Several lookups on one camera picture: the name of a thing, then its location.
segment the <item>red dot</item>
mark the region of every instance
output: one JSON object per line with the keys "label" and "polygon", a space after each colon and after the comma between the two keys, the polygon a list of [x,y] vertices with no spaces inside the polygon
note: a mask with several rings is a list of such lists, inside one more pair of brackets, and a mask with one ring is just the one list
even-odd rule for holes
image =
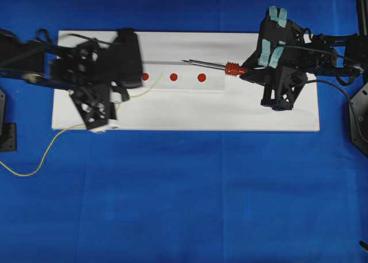
{"label": "red dot", "polygon": [[173,82],[175,82],[178,79],[178,76],[176,75],[176,73],[172,73],[170,75],[170,80],[172,80]]}
{"label": "red dot", "polygon": [[148,73],[143,73],[142,80],[147,81],[149,79],[149,77],[150,76],[148,75]]}
{"label": "red dot", "polygon": [[206,74],[201,73],[200,75],[198,75],[198,81],[200,81],[202,83],[205,80],[206,80]]}

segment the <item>blue tablecloth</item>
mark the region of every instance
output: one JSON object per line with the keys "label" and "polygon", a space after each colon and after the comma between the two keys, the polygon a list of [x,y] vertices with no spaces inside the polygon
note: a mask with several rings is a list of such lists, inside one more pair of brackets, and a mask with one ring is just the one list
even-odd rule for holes
{"label": "blue tablecloth", "polygon": [[[317,34],[358,31],[355,0],[1,0],[0,21],[22,40],[40,27],[257,32],[270,5]],[[53,91],[0,88],[18,127],[0,160],[34,170]],[[320,85],[319,105],[317,133],[68,132],[36,176],[0,171],[0,260],[367,262],[368,159],[343,96]]]}

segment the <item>metal shaft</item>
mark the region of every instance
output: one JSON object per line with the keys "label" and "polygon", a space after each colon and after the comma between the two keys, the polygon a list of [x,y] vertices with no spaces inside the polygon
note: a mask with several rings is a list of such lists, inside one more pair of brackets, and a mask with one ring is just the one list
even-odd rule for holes
{"label": "metal shaft", "polygon": [[182,60],[182,61],[188,64],[192,64],[194,66],[202,66],[202,67],[208,67],[208,68],[219,69],[219,70],[226,69],[225,65],[218,64],[218,63],[201,62],[200,60]]}

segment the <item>yellow wire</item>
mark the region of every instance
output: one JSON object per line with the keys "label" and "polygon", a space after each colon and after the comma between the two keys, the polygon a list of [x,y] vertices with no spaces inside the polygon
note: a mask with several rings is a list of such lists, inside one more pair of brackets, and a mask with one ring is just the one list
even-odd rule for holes
{"label": "yellow wire", "polygon": [[[160,81],[161,79],[163,78],[163,74],[161,73],[159,78],[144,92],[140,93],[140,94],[136,94],[136,95],[130,95],[130,97],[133,97],[133,98],[136,98],[136,97],[141,97],[145,94],[147,94],[148,92],[150,92]],[[119,106],[116,108],[116,111],[119,110],[120,106],[121,106],[122,103],[119,104]],[[65,133],[66,131],[69,131],[70,129],[77,129],[77,128],[84,128],[85,126],[84,125],[76,125],[76,126],[72,126],[72,127],[69,127],[69,128],[66,128],[66,129],[63,129],[61,130],[60,132],[58,132],[54,137],[53,139],[51,140],[50,144],[48,145],[44,155],[42,156],[41,158],[41,161],[39,163],[39,166],[37,167],[37,169],[33,172],[30,172],[30,173],[27,173],[27,174],[20,174],[20,173],[17,173],[15,172],[14,170],[12,170],[10,167],[8,167],[5,163],[3,163],[2,161],[0,161],[0,165],[2,165],[5,169],[7,169],[9,172],[11,172],[11,174],[15,175],[15,176],[18,176],[18,177],[30,177],[34,174],[36,174],[42,167],[42,165],[44,164],[45,162],[45,158],[46,158],[46,155],[48,154],[49,150],[51,149],[51,147],[53,146],[55,140],[63,133]]]}
{"label": "yellow wire", "polygon": [[76,126],[72,126],[72,127],[69,127],[69,128],[66,128],[66,129],[63,129],[61,130],[60,132],[58,132],[54,137],[53,139],[51,140],[49,146],[47,147],[44,155],[42,156],[41,158],[41,161],[39,163],[39,166],[37,167],[37,169],[33,172],[30,172],[28,174],[20,174],[20,173],[17,173],[15,171],[13,171],[10,167],[6,166],[5,163],[1,162],[0,161],[0,164],[5,168],[7,169],[9,172],[11,172],[11,174],[15,175],[15,176],[18,176],[18,177],[30,177],[34,174],[36,174],[38,172],[38,170],[41,169],[42,165],[44,164],[45,162],[45,158],[46,158],[46,155],[48,154],[49,150],[51,149],[52,145],[54,144],[55,140],[59,137],[59,135],[63,134],[64,132],[66,131],[69,131],[70,129],[76,129],[76,128],[84,128],[85,126],[84,125],[76,125]]}
{"label": "yellow wire", "polygon": [[[129,95],[129,96],[131,98],[137,98],[137,97],[141,97],[141,96],[147,94],[148,92],[150,92],[161,81],[162,78],[163,78],[163,73],[160,74],[159,78],[148,89],[146,89],[145,91],[143,91],[140,94]],[[120,109],[121,104],[122,103],[120,103],[119,106],[117,106],[116,111],[118,111]]]}

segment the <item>white board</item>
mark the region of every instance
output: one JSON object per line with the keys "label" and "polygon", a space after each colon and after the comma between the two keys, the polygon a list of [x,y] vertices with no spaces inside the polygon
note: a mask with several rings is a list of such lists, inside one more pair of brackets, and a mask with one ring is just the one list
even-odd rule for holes
{"label": "white board", "polygon": [[[60,31],[112,41],[112,31]],[[137,32],[144,72],[149,87],[160,74],[162,80],[146,95],[131,98],[118,111],[120,129],[205,131],[319,131],[316,84],[304,87],[290,111],[276,112],[260,105],[263,87],[228,77],[221,70],[188,66],[180,60],[235,62],[242,64],[256,48],[255,33]],[[65,37],[59,45],[73,47],[84,40]],[[170,74],[176,73],[173,82]],[[199,82],[197,75],[206,74]],[[308,74],[309,79],[315,76]],[[129,90],[138,94],[145,88]],[[52,128],[82,124],[68,93],[55,90]]]}

